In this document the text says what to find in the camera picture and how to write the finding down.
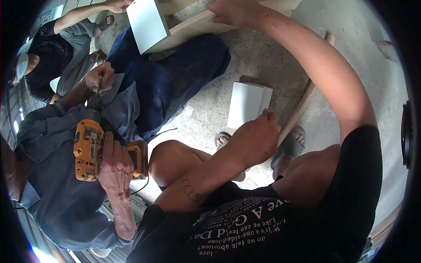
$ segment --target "hand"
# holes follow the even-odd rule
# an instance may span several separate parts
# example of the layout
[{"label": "hand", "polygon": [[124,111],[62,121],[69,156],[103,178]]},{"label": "hand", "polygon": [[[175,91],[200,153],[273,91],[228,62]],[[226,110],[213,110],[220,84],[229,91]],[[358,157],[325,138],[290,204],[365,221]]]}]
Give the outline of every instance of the hand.
[{"label": "hand", "polygon": [[114,83],[114,69],[111,63],[104,62],[95,67],[85,76],[84,81],[91,91],[102,95],[104,91],[111,89]]},{"label": "hand", "polygon": [[264,109],[259,118],[238,128],[219,151],[230,151],[229,155],[238,157],[244,169],[261,164],[276,153],[280,129],[275,113]]},{"label": "hand", "polygon": [[258,0],[215,0],[208,3],[206,8],[218,15],[209,20],[210,24],[250,28],[254,28],[253,24],[259,20],[265,9]]},{"label": "hand", "polygon": [[106,2],[108,10],[113,13],[124,13],[126,8],[133,2],[133,0],[111,0]]},{"label": "hand", "polygon": [[133,171],[133,161],[126,147],[121,146],[118,141],[113,141],[112,132],[106,132],[98,180],[109,198],[130,199]]}]

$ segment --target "shirt collar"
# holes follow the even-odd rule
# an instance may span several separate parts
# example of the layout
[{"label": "shirt collar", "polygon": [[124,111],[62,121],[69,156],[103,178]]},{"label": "shirt collar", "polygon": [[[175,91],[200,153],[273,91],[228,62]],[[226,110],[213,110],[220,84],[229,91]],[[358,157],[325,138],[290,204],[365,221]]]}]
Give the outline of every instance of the shirt collar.
[{"label": "shirt collar", "polygon": [[21,201],[18,202],[22,207],[29,209],[36,202],[40,201],[41,198],[38,195],[35,188],[27,181],[25,184],[24,192],[22,193]]}]

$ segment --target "forearm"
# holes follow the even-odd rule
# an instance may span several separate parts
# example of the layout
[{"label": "forearm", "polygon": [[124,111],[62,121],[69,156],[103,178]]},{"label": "forearm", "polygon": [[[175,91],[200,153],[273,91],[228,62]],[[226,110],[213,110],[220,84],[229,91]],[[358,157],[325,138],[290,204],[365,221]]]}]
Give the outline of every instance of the forearm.
[{"label": "forearm", "polygon": [[216,152],[209,160],[173,182],[156,199],[155,204],[165,212],[196,210],[213,191],[245,170],[235,154]]},{"label": "forearm", "polygon": [[273,37],[298,60],[335,112],[341,126],[341,141],[358,122],[359,126],[376,125],[373,107],[359,77],[328,42],[269,8],[262,8],[253,27]]},{"label": "forearm", "polygon": [[107,2],[75,8],[57,19],[54,24],[54,33],[58,34],[66,27],[73,26],[74,24],[104,10],[108,10]]},{"label": "forearm", "polygon": [[82,80],[79,82],[77,87],[70,91],[66,96],[62,98],[62,103],[66,109],[75,107],[81,103],[87,101],[93,95],[93,91],[88,88],[86,82]]},{"label": "forearm", "polygon": [[131,209],[130,192],[125,196],[110,194],[108,199],[114,214],[115,232],[124,240],[133,239],[136,223]]}]

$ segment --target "white board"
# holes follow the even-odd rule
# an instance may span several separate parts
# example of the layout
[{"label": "white board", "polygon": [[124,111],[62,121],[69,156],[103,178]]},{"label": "white board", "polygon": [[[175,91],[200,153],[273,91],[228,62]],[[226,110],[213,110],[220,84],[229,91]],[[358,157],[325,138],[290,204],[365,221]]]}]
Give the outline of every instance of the white board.
[{"label": "white board", "polygon": [[127,7],[127,16],[140,54],[170,36],[157,0],[133,1]]},{"label": "white board", "polygon": [[269,107],[272,89],[251,83],[234,82],[226,126],[238,129],[258,118]]}]

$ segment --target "black t-shirt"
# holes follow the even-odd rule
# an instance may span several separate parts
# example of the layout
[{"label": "black t-shirt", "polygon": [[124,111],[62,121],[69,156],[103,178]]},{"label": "black t-shirt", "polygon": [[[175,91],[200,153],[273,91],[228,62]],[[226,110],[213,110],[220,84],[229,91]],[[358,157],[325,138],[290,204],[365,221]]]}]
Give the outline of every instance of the black t-shirt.
[{"label": "black t-shirt", "polygon": [[28,54],[40,57],[38,65],[26,76],[31,96],[49,103],[54,95],[50,81],[61,76],[73,58],[73,47],[60,34],[54,33],[57,20],[44,24],[35,34]]},{"label": "black t-shirt", "polygon": [[374,223],[381,181],[378,129],[363,126],[345,138],[316,210],[291,204],[271,185],[266,196],[251,194],[200,217],[153,205],[126,262],[357,262]]}]

